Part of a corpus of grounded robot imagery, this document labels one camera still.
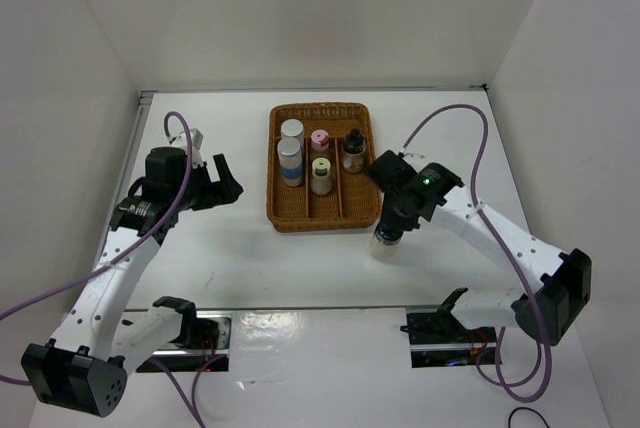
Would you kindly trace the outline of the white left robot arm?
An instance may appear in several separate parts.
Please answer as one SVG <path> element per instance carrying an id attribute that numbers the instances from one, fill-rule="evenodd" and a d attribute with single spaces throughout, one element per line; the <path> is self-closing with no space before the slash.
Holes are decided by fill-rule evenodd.
<path id="1" fill-rule="evenodd" d="M 122 316 L 141 275 L 159 252 L 180 212 L 234 203 L 242 194 L 226 159 L 188 165 L 183 148 L 159 147 L 145 159 L 145 172 L 115 207 L 104 252 L 69 315 L 43 344 L 31 343 L 21 366 L 37 399 L 98 417 L 120 403 L 128 378 L 167 344 L 214 350 L 215 321 L 200 318 L 193 302 L 158 298 L 132 324 Z"/>

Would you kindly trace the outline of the silver lid blue label jar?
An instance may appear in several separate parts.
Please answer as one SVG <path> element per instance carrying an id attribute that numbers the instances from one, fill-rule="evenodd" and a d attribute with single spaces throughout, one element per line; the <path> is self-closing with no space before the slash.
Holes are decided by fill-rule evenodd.
<path id="1" fill-rule="evenodd" d="M 300 120 L 286 119 L 280 126 L 280 134 L 282 138 L 296 139 L 301 146 L 304 146 L 304 125 Z"/>

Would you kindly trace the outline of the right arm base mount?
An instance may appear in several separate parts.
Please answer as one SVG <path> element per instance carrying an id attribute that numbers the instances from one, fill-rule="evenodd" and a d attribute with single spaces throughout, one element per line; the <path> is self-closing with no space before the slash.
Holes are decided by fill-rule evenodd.
<path id="1" fill-rule="evenodd" d="M 400 327 L 409 342 L 413 368 L 452 368 L 495 362 L 494 328 L 466 329 L 435 308 L 408 310 Z"/>

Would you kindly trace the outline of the pink lid spice bottle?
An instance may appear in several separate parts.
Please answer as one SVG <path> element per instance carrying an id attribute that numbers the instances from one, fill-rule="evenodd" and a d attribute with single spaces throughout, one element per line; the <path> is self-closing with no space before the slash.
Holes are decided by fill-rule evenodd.
<path id="1" fill-rule="evenodd" d="M 327 158 L 330 148 L 330 136 L 323 129 L 314 130 L 310 136 L 310 160 L 317 158 Z"/>

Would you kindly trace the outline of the yellow lid spice bottle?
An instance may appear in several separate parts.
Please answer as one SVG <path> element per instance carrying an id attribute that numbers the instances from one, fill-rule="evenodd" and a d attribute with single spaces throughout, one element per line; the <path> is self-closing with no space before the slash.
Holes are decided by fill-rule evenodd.
<path id="1" fill-rule="evenodd" d="M 313 160 L 311 164 L 311 191 L 318 196 L 329 194 L 333 187 L 331 162 L 324 157 Z"/>

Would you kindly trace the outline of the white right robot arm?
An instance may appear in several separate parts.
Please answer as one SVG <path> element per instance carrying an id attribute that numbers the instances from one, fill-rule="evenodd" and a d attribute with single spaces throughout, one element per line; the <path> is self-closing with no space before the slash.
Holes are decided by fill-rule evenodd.
<path id="1" fill-rule="evenodd" d="M 430 222 L 476 249 L 519 286 L 505 291 L 455 289 L 438 308 L 438 329 L 450 341 L 482 327 L 518 327 L 539 343 L 557 345 L 590 300 L 592 261 L 579 249 L 549 245 L 472 197 L 462 179 L 435 162 L 386 151 L 367 170 L 383 194 L 374 232 L 379 246 Z"/>

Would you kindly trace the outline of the black lid spice jar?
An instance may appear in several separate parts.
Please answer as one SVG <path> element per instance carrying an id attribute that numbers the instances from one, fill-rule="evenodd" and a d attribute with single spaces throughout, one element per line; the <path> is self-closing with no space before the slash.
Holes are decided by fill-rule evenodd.
<path id="1" fill-rule="evenodd" d="M 378 224 L 371 238 L 371 256 L 378 260 L 391 257 L 397 251 L 402 236 L 401 230 Z"/>

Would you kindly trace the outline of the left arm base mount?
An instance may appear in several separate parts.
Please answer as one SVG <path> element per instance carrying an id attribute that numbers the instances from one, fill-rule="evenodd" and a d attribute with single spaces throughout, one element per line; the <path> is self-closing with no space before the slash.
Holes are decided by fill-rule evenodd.
<path id="1" fill-rule="evenodd" d="M 227 372 L 232 335 L 230 311 L 199 310 L 197 316 L 205 320 L 207 328 L 200 331 L 187 345 L 166 343 L 152 354 L 172 373 L 195 374 L 206 363 L 205 372 Z"/>

